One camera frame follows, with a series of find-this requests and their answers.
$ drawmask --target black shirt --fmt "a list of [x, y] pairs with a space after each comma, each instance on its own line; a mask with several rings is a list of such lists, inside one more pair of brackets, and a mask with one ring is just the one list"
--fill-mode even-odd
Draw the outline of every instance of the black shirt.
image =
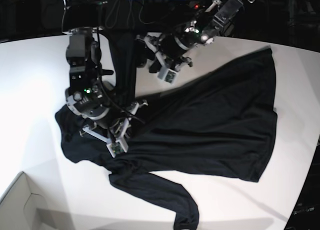
[[66, 106], [56, 114], [61, 147], [74, 163], [89, 160], [110, 170], [114, 187], [176, 212], [174, 230], [195, 230], [198, 207], [189, 193], [150, 171], [177, 170], [258, 182], [271, 157], [277, 115], [271, 49], [220, 67], [162, 97], [132, 122], [128, 153], [112, 158], [104, 142], [79, 130], [87, 120]]

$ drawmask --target white tabletop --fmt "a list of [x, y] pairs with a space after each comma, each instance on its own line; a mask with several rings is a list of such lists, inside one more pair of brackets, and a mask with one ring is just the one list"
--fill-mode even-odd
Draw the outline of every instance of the white tabletop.
[[[113, 69], [108, 41], [101, 40], [102, 66]], [[63, 156], [54, 114], [64, 104], [69, 86], [68, 42], [68, 36], [59, 36], [0, 44], [0, 174], [4, 179], [0, 194], [23, 170], [31, 191], [45, 198], [39, 206], [50, 210], [56, 228], [172, 229], [174, 212], [113, 188], [103, 167], [86, 161], [73, 164]], [[192, 195], [199, 207], [199, 229], [284, 229], [320, 134], [320, 54], [216, 38], [214, 44], [190, 53], [194, 67], [183, 68], [174, 86], [147, 69], [137, 70], [136, 94], [143, 95], [178, 87], [266, 46], [271, 46], [275, 61], [278, 122], [273, 154], [259, 183], [175, 171], [155, 173], [182, 184]]]

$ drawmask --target white table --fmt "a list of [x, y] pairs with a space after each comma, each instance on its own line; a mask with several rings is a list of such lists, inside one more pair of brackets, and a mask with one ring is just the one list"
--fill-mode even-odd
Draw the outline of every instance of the white table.
[[[113, 69], [102, 37], [102, 66]], [[59, 229], [167, 230], [175, 213], [113, 188], [108, 171], [73, 164], [61, 151], [54, 113], [69, 86], [68, 36], [0, 44], [0, 194], [19, 170], [42, 195]], [[271, 45], [276, 67], [277, 135], [259, 183], [170, 171], [157, 175], [181, 183], [200, 211], [202, 230], [283, 230], [307, 176], [320, 133], [320, 54], [275, 44], [216, 38], [190, 53], [174, 86], [137, 70], [136, 94], [178, 87], [228, 61]]]

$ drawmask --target black fabric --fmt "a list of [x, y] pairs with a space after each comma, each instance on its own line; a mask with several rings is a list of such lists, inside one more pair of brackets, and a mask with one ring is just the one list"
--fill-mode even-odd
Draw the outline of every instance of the black fabric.
[[161, 98], [132, 121], [129, 151], [112, 158], [103, 142], [79, 130], [85, 120], [66, 106], [56, 114], [62, 150], [72, 162], [89, 160], [110, 170], [110, 183], [176, 212], [174, 230], [195, 230], [198, 207], [180, 184], [149, 172], [177, 170], [258, 182], [273, 151], [276, 71], [271, 49], [256, 52]]

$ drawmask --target shirt sleeve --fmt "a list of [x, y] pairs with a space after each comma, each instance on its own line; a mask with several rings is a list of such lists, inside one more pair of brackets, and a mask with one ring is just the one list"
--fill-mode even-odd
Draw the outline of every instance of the shirt sleeve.
[[151, 173], [111, 174], [109, 179], [115, 188], [175, 211], [174, 230], [196, 230], [199, 223], [198, 206], [182, 185]]

